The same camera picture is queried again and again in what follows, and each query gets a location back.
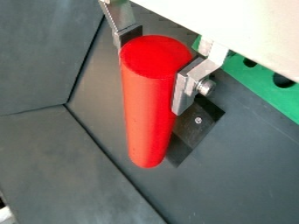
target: metal clamp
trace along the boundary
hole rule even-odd
[[[209,75],[221,68],[230,49],[207,38],[201,41],[199,52],[207,59],[195,58],[178,72],[173,94],[173,112],[179,116],[193,105],[198,93],[207,96],[217,84]]]
[[[143,36],[143,26],[137,24],[129,0],[99,0],[106,14],[118,50],[134,38]]]

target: red cylinder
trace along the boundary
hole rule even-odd
[[[158,35],[133,39],[121,50],[129,156],[143,168],[165,159],[175,120],[174,78],[191,58],[178,40]]]

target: green panel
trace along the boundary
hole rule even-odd
[[[199,49],[201,37],[193,44],[193,49]],[[299,124],[299,84],[281,88],[274,83],[274,71],[257,65],[247,67],[245,57],[239,54],[226,59],[222,69],[290,119]]]

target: bolt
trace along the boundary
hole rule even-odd
[[[205,96],[209,96],[217,87],[217,83],[210,79],[202,79],[197,84],[197,90]]]
[[[199,116],[195,118],[195,122],[197,122],[198,124],[202,123],[202,118],[201,118]]]

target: gray metal panel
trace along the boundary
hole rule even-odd
[[[21,224],[165,223],[63,106],[0,117],[0,191]]]
[[[191,41],[186,29],[135,10],[146,33]],[[295,224],[299,126],[223,72],[217,82],[210,99],[226,115],[178,169],[165,160],[143,170],[129,159],[118,49],[107,24],[69,107],[173,224]]]
[[[97,0],[0,1],[0,115],[69,100],[102,18]]]

